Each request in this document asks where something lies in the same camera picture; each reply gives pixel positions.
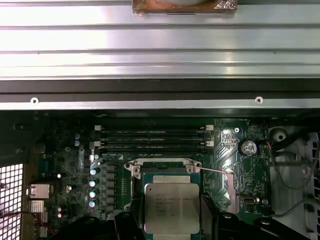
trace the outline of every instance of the green circuit board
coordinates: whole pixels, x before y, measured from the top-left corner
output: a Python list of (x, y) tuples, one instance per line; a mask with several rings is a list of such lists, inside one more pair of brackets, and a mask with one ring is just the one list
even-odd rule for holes
[[(95, 126), (102, 126), (95, 131)], [(204, 131), (204, 126), (213, 129)], [(123, 211), (131, 201), (131, 172), (127, 162), (139, 158), (189, 158), (208, 169), (234, 172), (237, 193), (254, 196), (259, 203), (239, 201), (238, 217), (252, 223), (271, 209), (269, 154), (262, 143), (268, 139), (268, 126), (249, 119), (222, 118), (94, 118), (79, 120), (69, 127), (56, 120), (48, 133), (52, 150), (41, 156), (40, 173), (63, 172), (62, 192), (50, 199), (49, 218), (56, 229), (82, 216), (107, 219), (114, 210)], [(257, 154), (239, 152), (239, 143), (257, 143)], [(210, 147), (198, 142), (211, 141)], [(105, 142), (92, 149), (90, 143)], [(179, 167), (178, 163), (153, 163), (149, 168)], [(90, 170), (99, 169), (95, 175)], [(227, 211), (230, 196), (221, 173), (202, 170), (200, 191), (211, 194), (222, 211)], [(98, 180), (98, 204), (89, 207), (90, 180)], [(57, 218), (55, 209), (68, 206), (69, 217)]]

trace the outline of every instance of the gray cable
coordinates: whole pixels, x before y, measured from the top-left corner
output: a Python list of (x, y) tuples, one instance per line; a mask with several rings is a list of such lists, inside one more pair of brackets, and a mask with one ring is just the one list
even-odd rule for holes
[(299, 207), (301, 204), (304, 203), (312, 203), (312, 204), (319, 204), (319, 202), (316, 199), (313, 198), (305, 198), (301, 201), (298, 201), (293, 207), (291, 207), (288, 211), (281, 213), (281, 214), (273, 214), (272, 217), (277, 217), (277, 218), (284, 218), (291, 214), (297, 207)]
[(306, 182), (302, 185), (302, 186), (299, 186), (299, 187), (293, 187), (293, 186), (289, 186), (285, 183), (284, 179), (282, 178), (281, 176), (281, 173), (279, 172), (279, 169), (277, 167), (277, 162), (276, 162), (276, 159), (273, 155), (273, 152), (272, 152), (272, 149), (268, 148), (268, 151), (269, 151), (269, 154), (270, 154), (270, 159), (271, 159), (271, 162), (272, 162), (272, 166), (274, 168), (274, 171), (276, 173), (276, 175), (279, 177), (281, 183), (288, 189), (291, 189), (291, 190), (301, 190), (303, 189), (305, 186), (308, 185), (308, 183), (310, 182), (314, 172), (315, 172), (315, 169), (317, 168), (317, 163), (319, 161), (319, 152), (320, 152), (320, 141), (317, 142), (316, 144), (316, 151), (315, 151), (315, 157), (314, 157), (314, 162), (313, 162), (313, 165), (311, 167), (311, 170), (310, 170), (310, 174), (306, 180)]
[[(277, 161), (276, 162), (277, 166), (294, 167), (294, 166), (308, 165), (309, 167), (312, 167), (312, 165), (314, 164), (312, 161), (310, 161), (304, 157), (301, 157), (301, 161), (296, 161), (297, 155), (293, 152), (290, 152), (290, 151), (273, 152), (274, 158), (278, 158), (278, 157), (282, 157), (282, 156), (289, 157), (289, 159), (292, 161)], [(315, 168), (313, 174), (316, 177), (316, 179), (318, 180), (318, 182), (320, 183), (320, 170)]]

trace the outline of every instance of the electrolytic capacitor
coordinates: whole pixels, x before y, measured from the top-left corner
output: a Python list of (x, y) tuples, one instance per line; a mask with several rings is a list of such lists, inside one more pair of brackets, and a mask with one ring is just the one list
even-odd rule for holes
[(80, 134), (79, 133), (74, 134), (74, 139), (75, 140), (79, 140), (80, 139)]
[(89, 207), (90, 207), (90, 208), (94, 208), (97, 204), (98, 204), (98, 200), (97, 200), (97, 199), (92, 199), (92, 200), (89, 202)]
[(56, 210), (61, 213), (62, 211), (67, 210), (68, 206), (66, 204), (59, 206)]
[(65, 178), (66, 176), (67, 176), (67, 174), (66, 174), (65, 172), (61, 172), (61, 173), (58, 173), (58, 174), (56, 175), (56, 177), (57, 177), (58, 179)]
[(67, 192), (74, 192), (77, 189), (77, 185), (68, 185), (66, 186)]
[(96, 175), (100, 172), (100, 168), (96, 167), (90, 170), (90, 175)]
[(68, 214), (67, 210), (62, 210), (61, 212), (58, 212), (57, 217), (62, 218), (62, 217), (67, 216), (67, 214)]
[(99, 193), (98, 189), (93, 189), (92, 191), (90, 191), (89, 197), (93, 199), (98, 195), (98, 193)]
[(95, 178), (95, 179), (92, 179), (92, 180), (89, 181), (89, 186), (93, 188), (98, 183), (99, 183), (99, 180)]

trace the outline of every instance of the screw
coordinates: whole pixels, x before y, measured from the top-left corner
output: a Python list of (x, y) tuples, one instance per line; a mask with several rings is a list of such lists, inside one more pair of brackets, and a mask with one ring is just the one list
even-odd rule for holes
[(261, 201), (261, 203), (263, 204), (263, 205), (268, 205), (269, 204), (269, 201), (268, 201), (268, 199), (262, 199), (262, 201)]
[(311, 169), (307, 167), (306, 169), (302, 169), (303, 174), (309, 175), (311, 172)]
[(133, 169), (133, 171), (134, 171), (135, 173), (140, 173), (140, 168), (139, 168), (138, 166), (136, 166), (136, 167)]
[(34, 104), (34, 105), (38, 105), (39, 104), (39, 99), (36, 97), (31, 98), (30, 103)]
[(263, 99), (262, 96), (257, 96), (254, 101), (255, 101), (256, 104), (260, 105), (260, 104), (262, 104), (264, 102), (264, 99)]
[(193, 171), (192, 166), (187, 166), (187, 167), (186, 167), (186, 171), (187, 171), (188, 173), (192, 173), (192, 171)]
[(262, 223), (263, 225), (270, 225), (271, 224), (271, 222), (267, 219), (261, 219), (260, 223)]
[(223, 217), (225, 219), (232, 219), (232, 214), (226, 212), (226, 213), (223, 214)]

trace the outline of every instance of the mesh grille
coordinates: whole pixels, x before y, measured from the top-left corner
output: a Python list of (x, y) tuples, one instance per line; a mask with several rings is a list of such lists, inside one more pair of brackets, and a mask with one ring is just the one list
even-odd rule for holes
[[(312, 150), (312, 161), (315, 162), (315, 157), (316, 157), (316, 151), (317, 151), (317, 142), (312, 143), (313, 150)], [(320, 170), (319, 162), (316, 165), (317, 169)], [(320, 194), (320, 184), (318, 180), (316, 179), (316, 176), (314, 176), (314, 197), (316, 199), (319, 199), (319, 194)], [(317, 209), (317, 225), (316, 225), (316, 230), (317, 230), (317, 239), (320, 240), (320, 210)]]
[[(0, 168), (0, 216), (22, 210), (22, 176), (22, 164)], [(20, 214), (0, 218), (0, 240), (19, 240), (20, 228)]]

